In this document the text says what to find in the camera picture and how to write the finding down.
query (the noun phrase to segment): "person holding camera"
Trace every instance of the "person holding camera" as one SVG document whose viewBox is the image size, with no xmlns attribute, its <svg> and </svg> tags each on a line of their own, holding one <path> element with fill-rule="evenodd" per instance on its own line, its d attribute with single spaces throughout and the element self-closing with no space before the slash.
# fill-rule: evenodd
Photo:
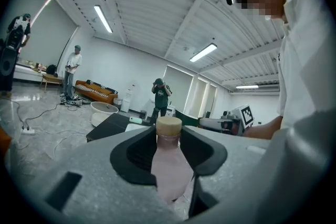
<svg viewBox="0 0 336 224">
<path fill-rule="evenodd" d="M 166 115 L 168 97 L 172 95 L 169 86 L 166 85 L 162 79 L 156 79 L 155 82 L 153 82 L 152 93 L 155 94 L 155 108 L 151 117 L 151 125 L 158 119 L 159 111 L 161 117 Z"/>
<path fill-rule="evenodd" d="M 64 77 L 63 96 L 72 96 L 72 84 L 73 84 L 73 75 L 75 74 L 77 68 L 82 64 L 82 55 L 80 54 L 80 46 L 75 45 L 75 52 L 71 53 L 65 66 L 66 72 Z"/>
</svg>

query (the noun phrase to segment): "white shirt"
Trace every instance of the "white shirt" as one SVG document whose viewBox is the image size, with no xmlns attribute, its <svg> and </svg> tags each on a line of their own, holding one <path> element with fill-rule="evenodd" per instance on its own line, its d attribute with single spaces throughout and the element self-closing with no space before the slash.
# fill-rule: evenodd
<svg viewBox="0 0 336 224">
<path fill-rule="evenodd" d="M 25 32 L 28 24 L 29 24 L 29 21 L 23 20 L 23 17 L 20 16 L 20 18 L 15 21 L 13 28 L 16 29 L 19 25 L 22 25 L 23 32 Z"/>
<path fill-rule="evenodd" d="M 288 23 L 283 25 L 285 37 L 278 57 L 281 128 L 292 127 L 317 110 L 317 99 L 307 85 L 311 83 L 308 80 L 318 78 L 303 79 L 302 72 L 322 46 L 334 46 L 329 39 L 334 31 L 333 18 L 324 0 L 287 0 L 284 9 Z"/>
<path fill-rule="evenodd" d="M 74 52 L 69 55 L 69 60 L 68 60 L 67 65 L 69 65 L 71 67 L 75 67 L 77 65 L 80 66 L 81 64 L 82 64 L 82 55 L 75 54 Z M 71 74 L 75 74 L 76 69 L 77 69 L 77 67 L 75 67 L 73 69 L 67 68 L 67 71 Z"/>
</svg>

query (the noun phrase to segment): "pink liquid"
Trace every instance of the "pink liquid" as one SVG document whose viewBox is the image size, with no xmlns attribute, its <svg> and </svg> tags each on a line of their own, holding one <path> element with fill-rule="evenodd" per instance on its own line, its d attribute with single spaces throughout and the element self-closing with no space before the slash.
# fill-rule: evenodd
<svg viewBox="0 0 336 224">
<path fill-rule="evenodd" d="M 167 204 L 184 194 L 194 174 L 178 146 L 179 138 L 179 135 L 158 135 L 152 162 L 151 173 L 156 176 L 157 193 Z"/>
</svg>

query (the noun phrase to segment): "ceiling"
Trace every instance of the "ceiling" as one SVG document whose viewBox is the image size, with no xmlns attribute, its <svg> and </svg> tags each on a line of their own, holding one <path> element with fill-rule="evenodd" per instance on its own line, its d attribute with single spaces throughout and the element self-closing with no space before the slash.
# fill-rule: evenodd
<svg viewBox="0 0 336 224">
<path fill-rule="evenodd" d="M 281 22 L 252 18 L 225 0 L 58 0 L 79 25 L 113 40 L 189 68 L 234 90 L 242 84 L 274 84 Z M 93 7 L 100 5 L 114 33 Z M 192 63 L 211 42 L 218 49 Z"/>
</svg>

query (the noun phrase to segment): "man in green shirt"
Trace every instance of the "man in green shirt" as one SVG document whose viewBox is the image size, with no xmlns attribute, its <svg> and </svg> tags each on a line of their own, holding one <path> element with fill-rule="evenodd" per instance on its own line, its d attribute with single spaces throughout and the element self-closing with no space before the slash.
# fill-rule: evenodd
<svg viewBox="0 0 336 224">
<path fill-rule="evenodd" d="M 169 86 L 162 79 L 156 79 L 153 83 L 152 93 L 155 94 L 155 108 L 153 110 L 151 125 L 156 122 L 161 112 L 161 117 L 166 115 L 168 106 L 168 97 L 172 95 Z"/>
</svg>

